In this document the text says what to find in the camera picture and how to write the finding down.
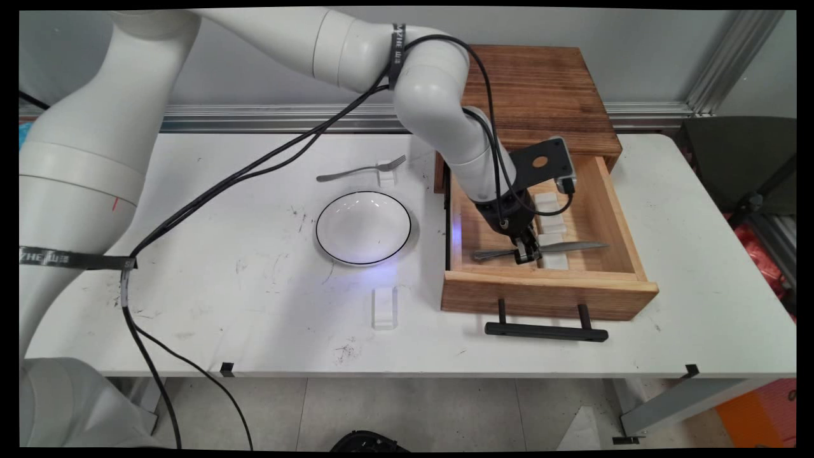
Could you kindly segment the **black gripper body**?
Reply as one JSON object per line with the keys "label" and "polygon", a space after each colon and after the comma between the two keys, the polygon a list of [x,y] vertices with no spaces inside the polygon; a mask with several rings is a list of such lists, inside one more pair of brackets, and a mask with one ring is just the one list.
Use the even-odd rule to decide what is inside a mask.
{"label": "black gripper body", "polygon": [[518,192],[517,195],[510,191],[500,200],[473,203],[491,229],[508,237],[513,244],[521,242],[524,246],[529,246],[537,243],[533,229],[533,221],[537,215],[533,211],[532,197],[527,190]]}

